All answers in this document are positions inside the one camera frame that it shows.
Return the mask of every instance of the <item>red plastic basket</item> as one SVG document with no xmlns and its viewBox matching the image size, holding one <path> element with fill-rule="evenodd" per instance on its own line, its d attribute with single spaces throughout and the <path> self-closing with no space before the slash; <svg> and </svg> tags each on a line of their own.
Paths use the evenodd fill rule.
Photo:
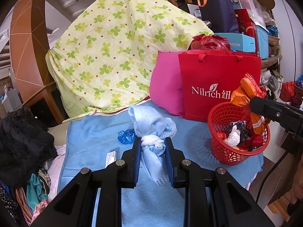
<svg viewBox="0 0 303 227">
<path fill-rule="evenodd" d="M 270 140 L 270 131 L 267 126 L 262 134 L 263 146 L 254 148 L 252 152 L 243 152 L 228 146 L 217 136 L 218 131 L 227 132 L 230 122 L 237 122 L 243 118 L 243 108 L 229 102 L 223 102 L 214 106 L 208 115 L 207 123 L 212 134 L 212 152 L 220 162 L 233 166 L 241 163 L 250 156 L 262 153 Z"/>
</svg>

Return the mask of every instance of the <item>brown wooden column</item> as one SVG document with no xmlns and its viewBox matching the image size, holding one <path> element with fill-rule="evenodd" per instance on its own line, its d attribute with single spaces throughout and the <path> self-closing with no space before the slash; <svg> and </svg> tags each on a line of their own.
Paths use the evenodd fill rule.
<svg viewBox="0 0 303 227">
<path fill-rule="evenodd" d="M 49 50 L 45 0 L 18 0 L 12 15 L 10 47 L 16 82 L 23 101 L 26 101 L 54 81 L 45 61 Z M 53 100 L 51 91 L 49 87 L 41 91 L 28 102 L 28 106 L 34 104 L 35 100 L 45 98 L 56 121 L 62 123 L 63 116 Z"/>
</svg>

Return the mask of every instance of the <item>pink cushion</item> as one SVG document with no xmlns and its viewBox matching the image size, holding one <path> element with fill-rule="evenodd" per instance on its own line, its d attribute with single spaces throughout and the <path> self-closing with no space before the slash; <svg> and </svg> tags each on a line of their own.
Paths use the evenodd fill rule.
<svg viewBox="0 0 303 227">
<path fill-rule="evenodd" d="M 156 66 L 151 76 L 149 96 L 155 104 L 169 113 L 184 118 L 183 88 L 178 58 L 178 54 L 181 53 L 158 51 Z"/>
</svg>

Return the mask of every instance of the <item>silver pivot bolt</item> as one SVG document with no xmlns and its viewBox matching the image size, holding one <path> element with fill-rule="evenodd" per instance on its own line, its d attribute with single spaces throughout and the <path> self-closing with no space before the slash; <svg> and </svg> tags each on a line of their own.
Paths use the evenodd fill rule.
<svg viewBox="0 0 303 227">
<path fill-rule="evenodd" d="M 222 168 L 222 167 L 219 167 L 219 168 L 217 169 L 217 172 L 218 172 L 219 174 L 225 174 L 226 170 L 225 170 L 224 168 Z"/>
<path fill-rule="evenodd" d="M 124 165 L 124 164 L 125 164 L 125 161 L 122 160 L 122 159 L 119 159 L 119 160 L 116 161 L 116 165 L 117 165 L 117 166 L 122 166 L 122 165 Z"/>
<path fill-rule="evenodd" d="M 81 170 L 80 170 L 80 173 L 85 175 L 85 174 L 88 174 L 89 173 L 89 169 L 87 167 L 83 167 Z"/>
<path fill-rule="evenodd" d="M 182 160 L 182 164 L 185 166 L 189 166 L 191 164 L 191 161 L 189 159 Z"/>
</svg>

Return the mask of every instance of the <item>chinese character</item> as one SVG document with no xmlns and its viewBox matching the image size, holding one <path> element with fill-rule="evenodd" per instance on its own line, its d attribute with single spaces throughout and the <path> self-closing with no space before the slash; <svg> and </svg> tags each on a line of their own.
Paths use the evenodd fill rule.
<svg viewBox="0 0 303 227">
<path fill-rule="evenodd" d="M 223 99 L 230 99 L 230 91 L 223 91 L 222 92 Z"/>
</svg>

